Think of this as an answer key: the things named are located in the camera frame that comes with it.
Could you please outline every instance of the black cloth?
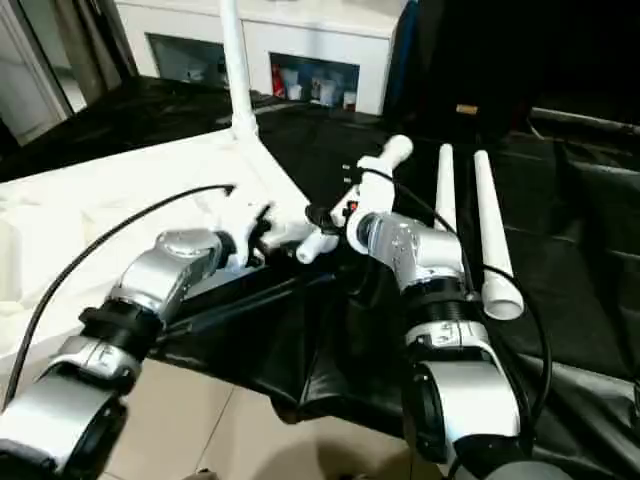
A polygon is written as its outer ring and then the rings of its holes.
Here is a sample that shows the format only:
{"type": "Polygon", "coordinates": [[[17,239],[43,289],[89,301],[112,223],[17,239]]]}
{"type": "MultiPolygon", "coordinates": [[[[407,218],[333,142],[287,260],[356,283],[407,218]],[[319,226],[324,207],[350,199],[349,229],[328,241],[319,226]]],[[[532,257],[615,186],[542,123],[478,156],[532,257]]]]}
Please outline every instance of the black cloth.
{"type": "MultiPolygon", "coordinates": [[[[209,132],[229,113],[226,92],[135,80],[0,162],[0,179],[209,132]]],[[[342,165],[379,153],[396,133],[374,117],[308,105],[258,123],[287,173],[326,206],[346,190],[342,165]]],[[[441,142],[412,139],[414,154],[397,177],[433,202],[441,142]]],[[[455,145],[455,168],[458,228],[481,285],[476,148],[455,145]]],[[[639,478],[637,160],[611,146],[518,134],[489,153],[514,271],[538,303],[557,362],[536,453],[575,478],[639,478]]],[[[396,206],[430,221],[406,199],[396,206]]],[[[399,319],[388,272],[348,248],[308,267],[286,255],[270,263],[188,301],[177,321],[193,321],[192,333],[168,335],[154,357],[268,394],[287,421],[334,415],[401,436],[399,319]]],[[[533,395],[540,361],[531,319],[497,328],[518,353],[506,360],[533,395]]]]}
{"type": "Polygon", "coordinates": [[[19,148],[18,141],[0,118],[0,159],[16,152],[19,148]]]}

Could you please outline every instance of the white pvc pipe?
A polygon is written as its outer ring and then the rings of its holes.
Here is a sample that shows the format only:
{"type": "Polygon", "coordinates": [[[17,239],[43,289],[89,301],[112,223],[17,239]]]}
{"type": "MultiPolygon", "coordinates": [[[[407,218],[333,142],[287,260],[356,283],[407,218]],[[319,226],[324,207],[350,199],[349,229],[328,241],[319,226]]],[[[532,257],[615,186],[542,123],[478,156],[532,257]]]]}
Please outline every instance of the white pvc pipe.
{"type": "MultiPolygon", "coordinates": [[[[440,147],[438,159],[438,185],[436,187],[436,212],[456,230],[456,191],[453,174],[453,147],[445,143],[440,147]]],[[[437,220],[436,230],[446,230],[437,220]]]]}
{"type": "MultiPolygon", "coordinates": [[[[381,164],[390,168],[388,171],[390,175],[398,165],[409,158],[411,152],[413,152],[413,142],[411,142],[411,139],[404,135],[394,135],[384,144],[384,147],[382,147],[382,153],[378,157],[378,160],[381,164]]],[[[361,159],[358,162],[358,166],[366,167],[367,165],[364,163],[361,159]]]]}
{"type": "MultiPolygon", "coordinates": [[[[484,150],[479,150],[473,158],[478,189],[483,262],[513,275],[489,155],[484,150]]],[[[484,274],[482,303],[485,313],[496,320],[513,320],[524,311],[520,292],[508,280],[489,271],[485,271],[484,274]]]]}
{"type": "Polygon", "coordinates": [[[236,137],[256,135],[258,125],[251,109],[247,51],[236,0],[220,0],[224,60],[231,93],[231,129],[236,137]]]}

